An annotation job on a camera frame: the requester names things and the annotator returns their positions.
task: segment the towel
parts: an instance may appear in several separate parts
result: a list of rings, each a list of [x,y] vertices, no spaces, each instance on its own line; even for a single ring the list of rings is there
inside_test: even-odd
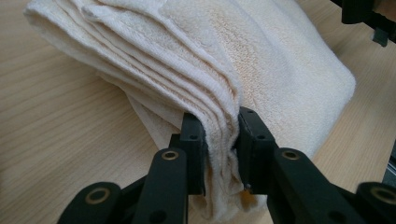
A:
[[[252,211],[233,143],[239,107],[258,112],[279,146],[312,157],[355,80],[292,0],[33,0],[24,14],[52,45],[125,91],[159,148],[190,112],[208,144],[210,220]]]

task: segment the wood grain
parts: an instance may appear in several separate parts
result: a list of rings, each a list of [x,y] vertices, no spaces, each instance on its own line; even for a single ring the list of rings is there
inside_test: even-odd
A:
[[[28,1],[0,2],[0,223],[55,223],[82,188],[125,187],[148,171],[157,148],[117,87],[50,46],[22,16]],[[343,25],[324,0],[299,0],[357,79],[354,97],[314,158],[334,183],[354,190],[380,181],[396,137],[396,45]],[[206,223],[190,210],[190,223]],[[266,212],[228,223],[271,223]]]

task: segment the white towel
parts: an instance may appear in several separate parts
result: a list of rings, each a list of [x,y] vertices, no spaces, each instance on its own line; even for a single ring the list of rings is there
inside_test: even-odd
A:
[[[183,112],[203,123],[206,196],[191,201],[212,220],[264,205],[237,172],[240,105],[281,147],[312,157],[354,90],[291,0],[33,0],[24,13],[52,45],[122,88],[159,147]]]

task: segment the screw hole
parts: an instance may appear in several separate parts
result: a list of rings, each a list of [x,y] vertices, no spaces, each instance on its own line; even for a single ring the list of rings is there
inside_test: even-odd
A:
[[[162,154],[164,160],[172,161],[178,157],[178,153],[175,151],[166,151]]]
[[[166,220],[166,213],[163,210],[152,212],[149,215],[150,223],[162,223]]]
[[[373,187],[370,192],[383,203],[396,204],[395,192],[380,187]]]
[[[300,159],[300,156],[292,151],[284,151],[282,152],[282,156],[286,159],[292,160],[292,161],[297,161],[298,159]]]
[[[347,217],[337,211],[331,211],[329,213],[329,218],[331,218],[333,221],[337,222],[337,223],[346,223],[347,222]]]
[[[106,188],[96,188],[91,190],[85,197],[87,204],[99,204],[104,202],[110,196],[110,190]]]

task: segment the folded towel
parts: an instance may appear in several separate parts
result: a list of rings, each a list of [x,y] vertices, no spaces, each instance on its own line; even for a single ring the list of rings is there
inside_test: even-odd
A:
[[[123,89],[159,147],[183,112],[203,123],[206,196],[191,201],[212,220],[264,205],[237,172],[240,105],[281,147],[312,157],[354,90],[290,0],[33,0],[24,13],[52,45]]]

